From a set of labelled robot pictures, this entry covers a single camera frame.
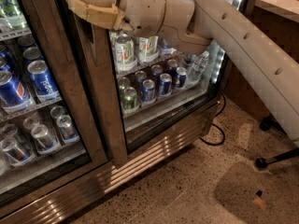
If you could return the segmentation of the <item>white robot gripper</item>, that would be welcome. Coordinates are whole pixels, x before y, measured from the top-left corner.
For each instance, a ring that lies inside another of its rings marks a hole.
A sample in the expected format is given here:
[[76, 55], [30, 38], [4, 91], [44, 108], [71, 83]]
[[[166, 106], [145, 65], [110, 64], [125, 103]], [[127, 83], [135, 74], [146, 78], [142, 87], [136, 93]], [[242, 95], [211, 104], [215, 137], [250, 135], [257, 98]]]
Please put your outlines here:
[[71, 11], [90, 24], [141, 37], [158, 34], [165, 12], [165, 0], [65, 1]]

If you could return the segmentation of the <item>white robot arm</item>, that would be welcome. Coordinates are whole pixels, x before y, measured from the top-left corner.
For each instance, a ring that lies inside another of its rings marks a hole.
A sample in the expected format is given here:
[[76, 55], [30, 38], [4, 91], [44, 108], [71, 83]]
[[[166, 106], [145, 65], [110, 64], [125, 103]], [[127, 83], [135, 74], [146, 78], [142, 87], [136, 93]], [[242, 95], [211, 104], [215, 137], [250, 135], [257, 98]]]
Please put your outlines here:
[[299, 143], [299, 64], [227, 0], [66, 0], [83, 20], [134, 36], [157, 35], [174, 49], [200, 54], [212, 41]]

